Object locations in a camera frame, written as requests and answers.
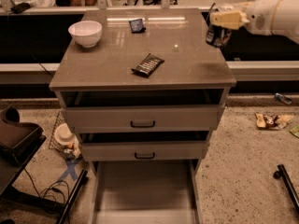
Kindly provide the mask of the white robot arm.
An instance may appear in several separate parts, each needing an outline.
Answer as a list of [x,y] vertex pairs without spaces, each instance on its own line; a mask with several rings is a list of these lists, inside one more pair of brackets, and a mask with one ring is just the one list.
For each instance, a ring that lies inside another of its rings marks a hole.
[[299,0],[255,0],[218,6],[209,20],[229,30],[244,27],[254,35],[282,35],[299,43]]

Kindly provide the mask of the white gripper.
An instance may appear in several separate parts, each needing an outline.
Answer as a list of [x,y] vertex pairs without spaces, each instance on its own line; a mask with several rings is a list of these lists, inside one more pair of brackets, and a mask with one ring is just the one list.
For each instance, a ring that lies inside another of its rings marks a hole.
[[247,31],[254,35],[275,35],[274,21],[277,6],[278,0],[220,4],[219,11],[210,15],[210,22],[215,26],[231,30],[238,30],[245,25]]

